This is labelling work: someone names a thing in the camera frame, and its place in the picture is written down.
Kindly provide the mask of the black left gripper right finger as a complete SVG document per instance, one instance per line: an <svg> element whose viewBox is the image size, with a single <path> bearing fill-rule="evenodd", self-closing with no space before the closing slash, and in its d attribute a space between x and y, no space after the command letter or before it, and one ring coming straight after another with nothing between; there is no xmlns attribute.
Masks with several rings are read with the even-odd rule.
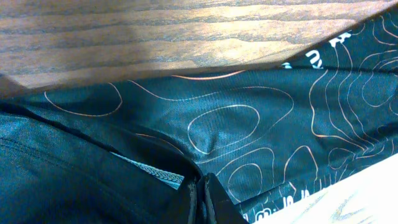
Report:
<svg viewBox="0 0 398 224"><path fill-rule="evenodd" d="M204 193L207 224L248 224L212 173L205 176Z"/></svg>

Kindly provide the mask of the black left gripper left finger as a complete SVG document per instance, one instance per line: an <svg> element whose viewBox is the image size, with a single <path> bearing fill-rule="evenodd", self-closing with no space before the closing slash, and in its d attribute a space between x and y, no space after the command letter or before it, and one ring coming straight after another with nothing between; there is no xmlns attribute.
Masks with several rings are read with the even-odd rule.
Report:
<svg viewBox="0 0 398 224"><path fill-rule="evenodd" d="M197 210L197 187L185 178L162 215L161 224L194 224Z"/></svg>

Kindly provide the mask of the black orange-patterned jersey shirt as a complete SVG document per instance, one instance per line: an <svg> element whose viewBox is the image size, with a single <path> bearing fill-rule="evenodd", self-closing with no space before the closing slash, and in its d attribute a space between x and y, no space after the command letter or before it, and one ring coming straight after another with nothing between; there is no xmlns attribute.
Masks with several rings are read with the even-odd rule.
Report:
<svg viewBox="0 0 398 224"><path fill-rule="evenodd" d="M1 102L2 223L161 223L205 176L248 223L397 153L397 9L275 70Z"/></svg>

